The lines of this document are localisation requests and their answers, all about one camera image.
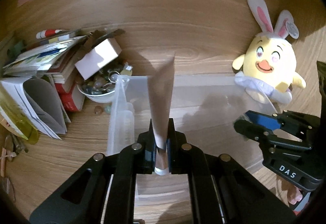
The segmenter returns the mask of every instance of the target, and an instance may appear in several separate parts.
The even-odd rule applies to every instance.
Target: book spine
[[[58,94],[67,94],[65,89],[62,87],[61,83],[55,83],[54,85],[55,85],[55,88],[56,88]]]
[[[71,94],[60,95],[63,107],[66,111],[69,112],[79,112],[74,101],[72,100]]]

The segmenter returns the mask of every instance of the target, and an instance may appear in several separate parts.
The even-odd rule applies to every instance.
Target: wooden table
[[[326,60],[326,11],[321,0],[265,0],[273,25],[280,11],[291,11],[300,37],[293,41],[297,72],[307,82],[294,88],[286,107],[320,114],[316,60]],[[0,39],[15,30],[18,38],[34,41],[49,28],[84,28],[85,32],[122,28],[117,37],[134,74],[148,75],[166,54],[176,52],[176,73],[232,73],[231,63],[244,53],[260,32],[247,0],[33,0],[17,8],[17,0],[0,0]],[[96,152],[105,152],[109,116],[95,116],[96,104],[87,100],[63,140],[42,136],[8,164],[16,190],[16,206],[26,216]],[[263,168],[254,174],[278,197],[286,200],[286,184]],[[135,210],[146,223],[177,223],[190,219],[188,202],[152,205]]]

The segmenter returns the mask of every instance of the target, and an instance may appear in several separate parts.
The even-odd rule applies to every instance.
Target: plush toy
[[[295,72],[297,61],[291,44],[285,40],[289,35],[299,37],[293,17],[283,10],[273,30],[264,0],[248,0],[248,5],[262,29],[252,40],[246,54],[237,57],[232,67],[243,71],[235,75],[235,82],[246,88],[256,100],[288,104],[291,99],[290,84],[305,88],[304,79]]]

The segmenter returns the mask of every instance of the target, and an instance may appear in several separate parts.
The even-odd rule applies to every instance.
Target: yellow plush chick
[[[252,40],[246,54],[233,61],[232,67],[240,70],[243,66],[244,76],[262,80],[281,93],[285,93],[290,84],[305,88],[304,79],[295,71],[297,61],[293,48],[285,40],[289,34],[286,22],[294,24],[291,13],[282,11],[273,30],[264,0],[248,0],[248,4],[263,32]]]

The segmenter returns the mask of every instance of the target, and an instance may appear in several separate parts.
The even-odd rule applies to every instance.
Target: red book
[[[58,94],[68,94],[74,84],[75,77],[77,75],[77,69],[74,69],[65,83],[55,83],[55,88]]]
[[[78,90],[77,84],[74,83],[70,92],[61,94],[60,99],[66,111],[79,112],[83,108],[85,95]]]

